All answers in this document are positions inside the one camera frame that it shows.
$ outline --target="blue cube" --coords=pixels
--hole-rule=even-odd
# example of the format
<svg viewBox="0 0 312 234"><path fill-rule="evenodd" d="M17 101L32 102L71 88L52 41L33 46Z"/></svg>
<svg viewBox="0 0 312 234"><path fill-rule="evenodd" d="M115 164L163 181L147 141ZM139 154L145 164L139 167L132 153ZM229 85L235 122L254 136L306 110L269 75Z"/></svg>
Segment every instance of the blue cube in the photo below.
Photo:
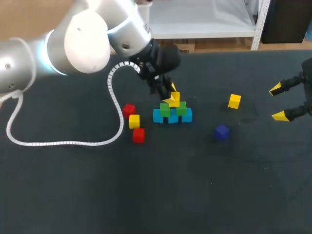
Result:
<svg viewBox="0 0 312 234"><path fill-rule="evenodd" d="M214 136L218 140L227 140L230 138L230 130L225 125L220 125L214 129Z"/></svg>
<svg viewBox="0 0 312 234"><path fill-rule="evenodd" d="M160 109L154 109L153 111L153 122L154 123L163 123L164 117L160 115Z"/></svg>
<svg viewBox="0 0 312 234"><path fill-rule="evenodd" d="M186 115L182 116L182 123L192 122L193 114L191 108L187 108Z"/></svg>
<svg viewBox="0 0 312 234"><path fill-rule="evenodd" d="M168 117L168 123L179 123L179 116L176 114L176 109L170 110L170 117Z"/></svg>

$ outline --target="cable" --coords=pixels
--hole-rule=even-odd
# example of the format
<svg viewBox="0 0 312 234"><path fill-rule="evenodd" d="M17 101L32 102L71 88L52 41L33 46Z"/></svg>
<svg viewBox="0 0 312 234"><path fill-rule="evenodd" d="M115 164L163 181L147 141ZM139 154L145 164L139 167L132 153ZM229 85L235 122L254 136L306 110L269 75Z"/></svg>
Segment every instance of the cable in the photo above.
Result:
<svg viewBox="0 0 312 234"><path fill-rule="evenodd" d="M18 103L16 105L16 108L13 112L13 114L11 115L7 126L6 126L6 134L9 137L9 139L18 145L22 145L22 146L55 146L55 145L82 145L82 146L101 146L101 145L107 145L110 144L112 142L114 142L115 140L117 140L123 130L123 126L124 126L124 120L123 120L123 115L122 115L122 111L120 108L120 105L116 99L116 96L114 94L113 91L113 87L112 87L112 78L115 74L115 72L120 68L120 67L124 67L124 66L131 66L134 68L134 70L139 73L140 72L140 67L137 66L135 63L132 62L121 62L119 64L117 64L115 67L113 67L113 69L110 71L109 75L108 75L108 79L107 79L107 87L108 87L108 91L112 97L112 100L114 102L114 105L117 109L118 115L119 115L119 120L120 120L120 125L119 125L119 130L116 133L115 136L113 136L111 139L106 140L106 141L102 141L102 142L81 142L81 141L56 141L56 142L22 142L19 140L16 140L12 134L11 134L11 127L12 124L14 122L14 119L16 118L17 114L20 111L20 108L23 104L23 92L21 90L17 90L17 91L13 91L3 97L0 98L0 102L3 102L9 98L18 98Z"/></svg>

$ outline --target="black cabinet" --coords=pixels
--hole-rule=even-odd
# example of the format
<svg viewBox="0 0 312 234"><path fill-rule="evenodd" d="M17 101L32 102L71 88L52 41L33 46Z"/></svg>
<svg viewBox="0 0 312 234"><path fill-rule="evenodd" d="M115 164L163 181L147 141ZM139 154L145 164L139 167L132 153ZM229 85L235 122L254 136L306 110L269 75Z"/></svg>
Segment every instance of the black cabinet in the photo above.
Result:
<svg viewBox="0 0 312 234"><path fill-rule="evenodd" d="M301 43L312 18L312 0L271 0L262 43Z"/></svg>

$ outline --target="white shelf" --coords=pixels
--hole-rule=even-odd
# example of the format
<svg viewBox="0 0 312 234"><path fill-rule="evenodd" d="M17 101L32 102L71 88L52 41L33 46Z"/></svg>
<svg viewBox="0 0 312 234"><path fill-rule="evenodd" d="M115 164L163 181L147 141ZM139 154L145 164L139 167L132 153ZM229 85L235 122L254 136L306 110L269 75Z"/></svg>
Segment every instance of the white shelf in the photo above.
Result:
<svg viewBox="0 0 312 234"><path fill-rule="evenodd" d="M156 39L255 36L244 0L155 0L150 11Z"/></svg>

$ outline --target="stacked blocks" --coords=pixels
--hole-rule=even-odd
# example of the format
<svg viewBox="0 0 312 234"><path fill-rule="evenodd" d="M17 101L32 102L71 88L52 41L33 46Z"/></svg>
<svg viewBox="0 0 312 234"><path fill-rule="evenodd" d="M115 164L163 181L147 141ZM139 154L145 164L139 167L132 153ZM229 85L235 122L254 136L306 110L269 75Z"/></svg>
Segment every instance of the stacked blocks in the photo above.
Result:
<svg viewBox="0 0 312 234"><path fill-rule="evenodd" d="M214 136L218 140L227 140L230 138L230 130L225 125L220 125L214 129Z"/></svg>
<svg viewBox="0 0 312 234"><path fill-rule="evenodd" d="M241 96L232 94L229 101L229 107L233 109L238 109Z"/></svg>
<svg viewBox="0 0 312 234"><path fill-rule="evenodd" d="M170 117L170 106L167 103L160 104L160 115L162 117Z"/></svg>
<svg viewBox="0 0 312 234"><path fill-rule="evenodd" d="M176 109L176 114L178 116L184 116L187 113L187 107L186 107L186 102L182 101L180 102L180 106L177 107Z"/></svg>
<svg viewBox="0 0 312 234"><path fill-rule="evenodd" d="M130 115L134 115L136 113L136 107L131 104L126 104L122 109L123 116L128 119Z"/></svg>
<svg viewBox="0 0 312 234"><path fill-rule="evenodd" d="M176 114L176 109L170 110L170 117L168 117L168 123L179 123L179 116Z"/></svg>
<svg viewBox="0 0 312 234"><path fill-rule="evenodd" d="M139 128L140 127L140 115L130 115L129 116L129 128Z"/></svg>
<svg viewBox="0 0 312 234"><path fill-rule="evenodd" d="M160 109L154 109L153 122L164 123L164 118L167 118L168 123L179 123L179 117L181 117L182 123L190 123L193 120L193 113L191 108L186 107L186 102L179 102L178 107L170 109L170 105L167 103L160 104Z"/></svg>
<svg viewBox="0 0 312 234"><path fill-rule="evenodd" d="M193 120L193 113L191 108L186 109L186 115L182 116L182 123L190 123Z"/></svg>
<svg viewBox="0 0 312 234"><path fill-rule="evenodd" d="M180 106L180 92L171 92L171 96L174 98L174 101L171 99L166 100L170 107L179 107Z"/></svg>
<svg viewBox="0 0 312 234"><path fill-rule="evenodd" d="M144 128L136 128L132 134L133 143L143 144L145 140L145 130Z"/></svg>
<svg viewBox="0 0 312 234"><path fill-rule="evenodd" d="M160 115L160 109L154 109L153 111L153 122L154 123L163 123L164 117Z"/></svg>

